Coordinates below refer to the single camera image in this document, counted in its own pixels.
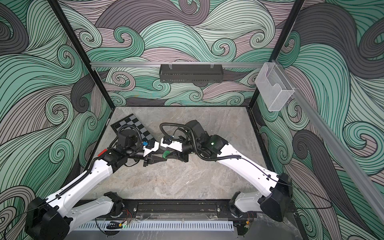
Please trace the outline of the green paint jar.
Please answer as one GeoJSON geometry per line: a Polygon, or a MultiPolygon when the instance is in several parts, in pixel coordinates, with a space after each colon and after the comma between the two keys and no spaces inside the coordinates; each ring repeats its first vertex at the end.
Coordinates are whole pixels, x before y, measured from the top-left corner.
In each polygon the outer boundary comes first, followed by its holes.
{"type": "Polygon", "coordinates": [[[162,158],[167,158],[167,156],[170,154],[171,152],[170,151],[165,151],[162,155],[162,158]]]}

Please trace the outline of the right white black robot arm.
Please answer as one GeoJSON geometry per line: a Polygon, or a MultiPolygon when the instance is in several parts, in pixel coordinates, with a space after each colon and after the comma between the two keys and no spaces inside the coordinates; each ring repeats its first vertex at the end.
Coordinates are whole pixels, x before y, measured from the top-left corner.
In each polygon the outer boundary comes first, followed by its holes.
{"type": "Polygon", "coordinates": [[[224,138],[209,135],[196,120],[184,125],[161,123],[160,130],[164,134],[161,146],[172,149],[176,156],[185,160],[190,154],[196,154],[203,161],[218,162],[257,189],[255,193],[234,194],[229,203],[233,216],[239,218],[247,213],[262,212],[274,221],[284,220],[295,189],[287,174],[277,174],[261,167],[224,138]]]}

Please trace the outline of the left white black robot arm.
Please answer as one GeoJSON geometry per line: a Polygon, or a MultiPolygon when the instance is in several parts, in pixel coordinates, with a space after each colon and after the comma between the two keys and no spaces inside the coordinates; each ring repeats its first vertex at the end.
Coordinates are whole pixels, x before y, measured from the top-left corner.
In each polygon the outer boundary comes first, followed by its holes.
{"type": "Polygon", "coordinates": [[[129,217],[123,199],[114,192],[80,206],[76,204],[97,184],[126,166],[129,159],[147,164],[163,161],[159,156],[162,147],[162,142],[144,141],[133,125],[120,127],[115,139],[82,174],[48,197],[37,197],[29,203],[25,232],[34,240],[63,240],[80,225],[100,216],[129,217]]]}

